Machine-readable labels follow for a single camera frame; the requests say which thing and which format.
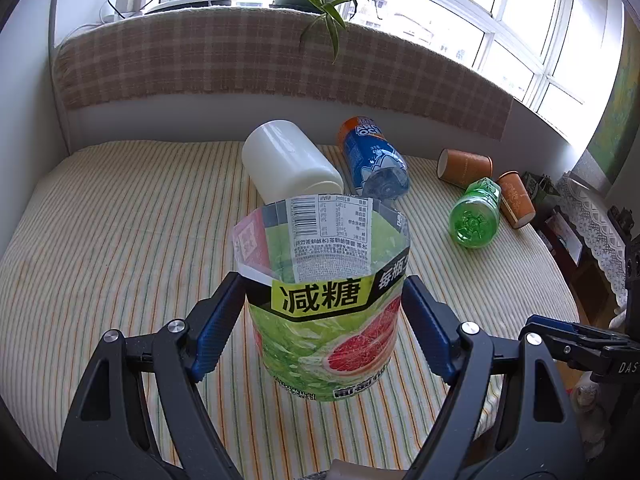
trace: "grapefruit image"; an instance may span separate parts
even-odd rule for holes
[[[262,334],[254,325],[255,345],[258,347],[258,355],[262,357]]]
[[[396,322],[400,297],[391,301],[361,332],[350,336],[324,359],[324,368],[347,377],[367,375],[379,370],[391,357],[396,342]]]

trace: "green plastic bottle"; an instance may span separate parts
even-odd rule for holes
[[[449,215],[449,233],[470,249],[485,247],[500,223],[500,186],[490,178],[471,184]]]

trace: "blue can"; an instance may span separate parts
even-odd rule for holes
[[[389,144],[377,124],[368,117],[346,121],[338,133],[360,196],[395,200],[409,191],[409,173],[400,153]]]

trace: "blue gripper pad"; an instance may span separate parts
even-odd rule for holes
[[[194,355],[190,373],[196,383],[215,370],[243,305],[242,277],[230,272],[213,297],[199,301],[187,316],[188,353]]]
[[[404,282],[402,308],[431,371],[453,384],[462,369],[456,315],[446,304],[435,301],[418,276]]]
[[[533,316],[529,316],[529,319],[527,319],[527,324],[529,323],[537,323],[539,325],[548,326],[549,328],[555,328],[556,330],[562,330],[563,332],[575,333],[575,328],[571,323],[553,319],[552,317],[544,317],[534,314]]]

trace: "mattress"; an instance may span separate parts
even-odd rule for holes
[[[108,142],[73,154],[38,184],[0,264],[0,394],[51,465],[100,336],[110,328],[157,331],[234,269],[230,229],[262,205],[241,150],[240,142]],[[340,151],[321,150],[350,183]],[[437,300],[503,337],[517,337],[531,314],[578,321],[530,226],[514,231],[502,218],[487,248],[457,246],[447,216],[461,191],[437,180],[435,161],[407,159],[412,188],[398,208],[412,231],[408,272]],[[153,375],[144,383],[162,455],[178,463]],[[401,316],[378,384],[339,402],[293,397],[260,364],[246,309],[198,387],[229,455],[251,479],[298,478],[334,458],[407,468],[447,391]],[[479,431],[492,423],[499,391],[494,377]]]

